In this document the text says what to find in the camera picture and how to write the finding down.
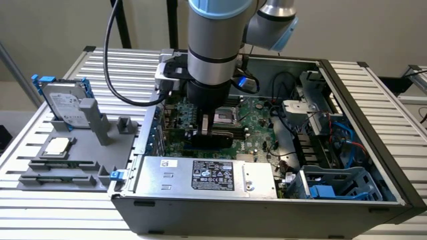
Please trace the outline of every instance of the black cable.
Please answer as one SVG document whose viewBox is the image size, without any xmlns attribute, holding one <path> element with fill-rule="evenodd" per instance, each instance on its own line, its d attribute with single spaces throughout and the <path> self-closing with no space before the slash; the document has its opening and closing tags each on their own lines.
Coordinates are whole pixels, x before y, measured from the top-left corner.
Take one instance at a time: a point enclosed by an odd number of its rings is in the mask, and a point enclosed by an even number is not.
<svg viewBox="0 0 427 240">
<path fill-rule="evenodd" d="M 272 106 L 270 108 L 269 108 L 269 115 L 272 115 L 272 109 L 276 109 L 276 108 L 281 108 L 280 106 Z M 276 116 L 277 118 L 278 118 L 278 120 L 280 120 L 280 122 L 281 122 L 281 124 L 282 124 L 282 126 L 284 126 L 284 128 L 288 130 L 288 132 L 293 135 L 293 137 L 294 138 L 297 138 L 297 135 L 296 135 L 296 133 L 292 131 L 292 129 L 288 127 L 288 125 L 286 125 L 286 123 L 285 123 L 285 120 L 282 119 L 282 117 L 280 116 L 280 112 L 277 111 L 277 116 Z"/>
<path fill-rule="evenodd" d="M 168 97 L 168 92 L 172 89 L 168 89 L 165 91 L 161 91 L 158 94 L 158 99 L 150 102 L 137 102 L 137 101 L 132 101 L 130 99 L 125 98 L 124 96 L 121 96 L 113 85 L 112 85 L 112 81 L 109 78 L 109 72 L 108 72 L 108 44 L 109 44 L 109 35 L 110 35 L 110 31 L 112 31 L 112 26 L 113 26 L 113 22 L 114 22 L 114 16 L 116 16 L 116 11 L 117 11 L 117 6 L 118 3 L 121 2 L 121 0 L 116 0 L 113 7 L 112 7 L 112 12 L 109 15 L 109 20 L 108 20 L 108 26 L 106 26 L 106 32 L 105 32 L 105 39 L 104 39 L 104 49 L 102 49 L 102 65 L 104 65 L 104 75 L 105 75 L 105 82 L 106 82 L 106 86 L 108 89 L 112 93 L 112 95 L 114 95 L 117 97 L 117 99 L 120 99 L 122 102 L 125 102 L 126 104 L 130 104 L 133 106 L 138 106 L 138 107 L 149 107 L 153 105 L 157 105 L 158 103 L 162 102 L 164 99 L 166 99 Z"/>
<path fill-rule="evenodd" d="M 413 73 L 411 73 L 411 74 L 404 75 L 403 77 L 404 77 L 404 78 L 412 77 L 412 76 L 416 76 L 417 74 L 423 74 L 423 73 L 427 73 L 427 70 L 419 71 L 419 72 L 413 72 Z"/>
<path fill-rule="evenodd" d="M 272 153 L 272 146 L 273 146 L 273 145 L 270 145 L 270 146 L 268 147 L 268 149 L 266 149 L 266 153 L 269 153 L 270 156 L 284 157 L 284 156 L 286 156 L 286 155 L 296 154 L 294 151 L 290 151 L 290 152 L 288 152 L 288 153 L 285 153 L 285 154 L 281 154 L 281 155 L 273 154 L 273 153 Z"/>
<path fill-rule="evenodd" d="M 293 78 L 293 81 L 296 82 L 296 77 L 293 76 L 292 73 L 289 73 L 288 71 L 280 71 L 277 72 L 273 77 L 272 77 L 272 83 L 270 83 L 270 100 L 274 99 L 274 83 L 276 83 L 276 79 L 281 74 L 286 74 Z"/>
<path fill-rule="evenodd" d="M 277 99 L 278 99 L 281 87 L 284 87 L 285 94 L 289 96 L 289 98 L 292 97 L 292 96 L 288 94 L 289 90 L 288 90 L 286 84 L 285 84 L 284 82 L 281 82 L 281 84 L 280 84 L 280 86 L 278 86 L 278 90 L 277 90 L 277 96 L 274 97 L 274 100 L 273 100 L 274 102 L 276 102 Z"/>
<path fill-rule="evenodd" d="M 244 77 L 248 77 L 250 79 L 253 79 L 254 84 L 256 84 L 256 91 L 249 91 L 242 89 L 238 84 L 230 79 L 230 85 L 241 92 L 246 93 L 246 94 L 257 94 L 260 92 L 260 81 L 258 79 L 249 73 L 249 71 L 242 71 L 241 69 L 237 69 L 238 71 L 241 71 L 244 73 Z"/>
<path fill-rule="evenodd" d="M 417 114 L 419 114 L 419 116 L 421 117 L 421 120 L 420 120 L 420 124 L 423 124 L 424 122 L 425 122 L 425 120 L 427 120 L 427 113 L 425 113 L 425 115 L 423 116 L 421 115 L 421 112 L 420 112 L 420 110 L 421 109 L 427 109 L 427 107 L 425 106 L 423 106 L 423 107 L 420 107 L 419 109 L 417 109 Z"/>
</svg>

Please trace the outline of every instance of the cable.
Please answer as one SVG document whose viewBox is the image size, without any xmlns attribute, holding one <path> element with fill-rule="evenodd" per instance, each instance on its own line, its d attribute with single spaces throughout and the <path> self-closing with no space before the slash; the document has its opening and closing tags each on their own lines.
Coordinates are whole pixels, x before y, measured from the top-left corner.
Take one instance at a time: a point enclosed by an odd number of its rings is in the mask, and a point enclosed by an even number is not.
<svg viewBox="0 0 427 240">
<path fill-rule="evenodd" d="M 249 90 L 245 90 L 244 88 L 241 88 L 238 86 L 238 84 L 230 79 L 230 85 L 241 92 L 246 93 L 246 94 L 257 94 L 260 92 L 260 81 L 258 79 L 252 75 L 252 73 L 249 73 L 248 70 L 242 71 L 241 69 L 237 68 L 237 71 L 241 71 L 241 73 L 244 74 L 237 74 L 237 76 L 242 76 L 242 77 L 249 77 L 250 79 L 253 79 L 254 81 L 254 84 L 256 84 L 256 91 L 249 91 Z"/>
<path fill-rule="evenodd" d="M 424 122 L 425 122 L 425 120 L 427 120 L 427 113 L 425 113 L 425 115 L 423 116 L 421 115 L 421 109 L 427 109 L 427 107 L 425 106 L 423 106 L 423 107 L 420 107 L 419 109 L 417 109 L 417 114 L 419 114 L 419 116 L 421 117 L 421 120 L 420 120 L 420 124 L 423 124 Z"/>
<path fill-rule="evenodd" d="M 316 111 L 316 112 L 313 112 L 305 119 L 304 119 L 304 121 L 301 121 L 301 127 L 302 127 L 302 125 L 304 125 L 304 123 L 313 117 L 313 115 L 316 115 L 317 113 L 326 113 L 326 112 L 322 112 L 322 111 Z"/>
<path fill-rule="evenodd" d="M 109 19 L 108 19 L 105 39 L 104 39 L 102 65 L 104 65 L 105 82 L 106 82 L 106 86 L 108 86 L 108 89 L 109 89 L 112 95 L 114 95 L 117 97 L 117 99 L 120 99 L 122 102 L 125 102 L 126 104 L 130 104 L 133 106 L 149 107 L 149 106 L 157 105 L 158 103 L 162 102 L 164 99 L 166 99 L 166 97 L 169 96 L 168 92 L 172 90 L 172 88 L 160 92 L 157 100 L 150 101 L 150 102 L 137 102 L 137 101 L 132 101 L 130 99 L 128 99 L 124 96 L 121 96 L 120 93 L 117 93 L 117 91 L 116 91 L 116 89 L 114 89 L 114 87 L 112 85 L 110 78 L 109 78 L 109 72 L 108 72 L 108 44 L 109 44 L 109 35 L 110 35 L 110 31 L 112 31 L 112 26 L 113 26 L 116 12 L 117 12 L 117 8 L 118 8 L 118 3 L 120 2 L 121 2 L 121 0 L 116 0 L 114 4 L 113 4 L 113 7 L 112 7 L 112 12 L 110 12 Z"/>
<path fill-rule="evenodd" d="M 357 146 L 359 148 L 361 148 L 364 155 L 365 156 L 368 155 L 368 151 L 367 151 L 365 147 L 360 143 L 353 142 L 353 141 L 344 141 L 344 143 Z"/>
<path fill-rule="evenodd" d="M 286 156 L 286 155 L 296 154 L 296 152 L 294 152 L 294 151 L 290 151 L 290 152 L 288 152 L 288 153 L 285 153 L 285 154 L 276 155 L 276 154 L 273 154 L 273 153 L 272 153 L 272 146 L 273 146 L 273 145 L 270 145 L 270 146 L 268 147 L 268 149 L 266 149 L 266 153 L 268 153 L 270 156 L 274 156 L 274 157 L 284 157 L 284 156 Z"/>
<path fill-rule="evenodd" d="M 293 76 L 293 74 L 288 71 L 280 71 L 277 72 L 273 77 L 272 77 L 272 83 L 270 83 L 270 100 L 274 100 L 274 83 L 276 83 L 276 79 L 281 74 L 286 74 L 293 78 L 293 81 L 296 81 L 296 77 Z"/>
<path fill-rule="evenodd" d="M 339 122 L 333 122 L 333 125 L 340 127 L 341 129 L 344 129 L 348 133 L 349 133 L 349 140 L 351 142 L 353 142 L 353 138 L 355 138 L 355 132 L 353 130 L 351 130 L 345 125 L 343 125 Z M 344 169 L 348 169 L 353 163 L 353 158 L 355 158 L 355 149 L 353 147 L 351 148 L 351 152 L 349 152 L 349 156 L 348 156 L 348 162 L 347 165 L 344 166 Z"/>
<path fill-rule="evenodd" d="M 276 102 L 276 101 L 277 101 L 277 99 L 278 99 L 278 94 L 280 94 L 281 87 L 284 87 L 285 93 L 288 93 L 288 92 L 289 92 L 289 90 L 288 90 L 288 87 L 286 87 L 285 83 L 284 83 L 284 82 L 281 82 L 281 84 L 280 84 L 280 86 L 278 86 L 278 90 L 277 90 L 277 96 L 274 97 L 273 102 Z"/>
<path fill-rule="evenodd" d="M 419 72 L 413 72 L 413 73 L 411 73 L 411 74 L 404 75 L 403 77 L 404 77 L 404 78 L 412 77 L 412 76 L 416 76 L 417 74 L 423 74 L 423 73 L 427 73 L 427 70 L 419 71 Z"/>
<path fill-rule="evenodd" d="M 272 106 L 268 110 L 269 112 L 269 116 L 272 115 L 272 109 L 274 108 L 278 108 L 280 109 L 280 106 Z M 293 135 L 294 138 L 297 138 L 298 136 L 296 135 L 296 133 L 292 131 L 292 129 L 288 127 L 286 123 L 285 123 L 285 120 L 282 119 L 282 117 L 280 116 L 280 112 L 277 111 L 277 116 L 276 116 L 284 126 L 284 128 L 288 130 L 288 132 Z"/>
</svg>

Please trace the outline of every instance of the aluminum profile table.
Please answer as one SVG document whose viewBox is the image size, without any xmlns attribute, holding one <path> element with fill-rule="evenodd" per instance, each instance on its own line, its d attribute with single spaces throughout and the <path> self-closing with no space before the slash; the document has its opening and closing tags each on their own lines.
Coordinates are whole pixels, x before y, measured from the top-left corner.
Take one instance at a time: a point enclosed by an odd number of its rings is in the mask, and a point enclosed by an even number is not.
<svg viewBox="0 0 427 240">
<path fill-rule="evenodd" d="M 134 101 L 148 101 L 154 87 L 158 51 L 110 49 L 108 65 L 118 93 Z M 145 108 L 129 106 L 110 94 L 104 81 L 102 49 L 84 52 L 64 78 L 90 81 L 100 110 L 108 119 L 130 116 L 144 121 Z M 427 203 L 425 131 L 413 127 L 397 99 L 368 68 L 355 62 L 330 62 L 413 187 Z M 137 236 L 121 219 L 106 193 L 16 190 L 20 174 L 36 156 L 53 127 L 44 103 L 0 158 L 0 239 L 181 239 L 180 236 Z M 359 240 L 427 239 L 427 214 L 400 225 L 379 225 Z"/>
</svg>

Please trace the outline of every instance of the blue clip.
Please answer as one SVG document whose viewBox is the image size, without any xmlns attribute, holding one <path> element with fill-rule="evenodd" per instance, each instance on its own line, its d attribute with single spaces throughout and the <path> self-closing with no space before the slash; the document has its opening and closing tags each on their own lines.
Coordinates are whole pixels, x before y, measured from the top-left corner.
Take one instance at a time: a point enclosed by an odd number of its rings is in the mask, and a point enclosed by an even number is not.
<svg viewBox="0 0 427 240">
<path fill-rule="evenodd" d="M 81 79 L 81 83 L 82 83 L 84 89 L 85 89 L 85 96 L 93 99 L 94 96 L 93 96 L 93 92 L 92 92 L 90 82 L 89 82 L 89 80 L 86 79 L 86 77 L 84 77 L 84 78 Z"/>
<path fill-rule="evenodd" d="M 329 185 L 313 185 L 309 188 L 310 197 L 313 199 L 335 199 L 335 192 Z"/>
<path fill-rule="evenodd" d="M 32 85 L 34 86 L 37 93 L 42 96 L 41 87 L 38 86 L 38 75 L 37 74 L 32 75 L 30 79 L 32 79 Z"/>
<path fill-rule="evenodd" d="M 109 174 L 109 180 L 110 181 L 122 181 L 122 176 L 124 176 L 122 171 L 112 171 Z"/>
<path fill-rule="evenodd" d="M 42 76 L 40 79 L 38 79 L 38 82 L 40 83 L 52 83 L 53 81 L 56 81 L 56 77 L 54 76 Z"/>
</svg>

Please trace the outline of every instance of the motherboard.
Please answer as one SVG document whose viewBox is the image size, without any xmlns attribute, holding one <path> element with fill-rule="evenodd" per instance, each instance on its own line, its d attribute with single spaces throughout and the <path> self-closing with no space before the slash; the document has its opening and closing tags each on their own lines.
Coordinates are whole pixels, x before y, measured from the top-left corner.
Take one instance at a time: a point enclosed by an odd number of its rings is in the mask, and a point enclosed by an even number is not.
<svg viewBox="0 0 427 240">
<path fill-rule="evenodd" d="M 230 97 L 214 111 L 212 131 L 233 134 L 229 148 L 194 148 L 185 135 L 196 129 L 197 110 L 185 97 L 169 99 L 164 106 L 165 156 L 269 162 L 266 146 L 274 142 L 269 120 L 270 104 L 261 97 Z"/>
</svg>

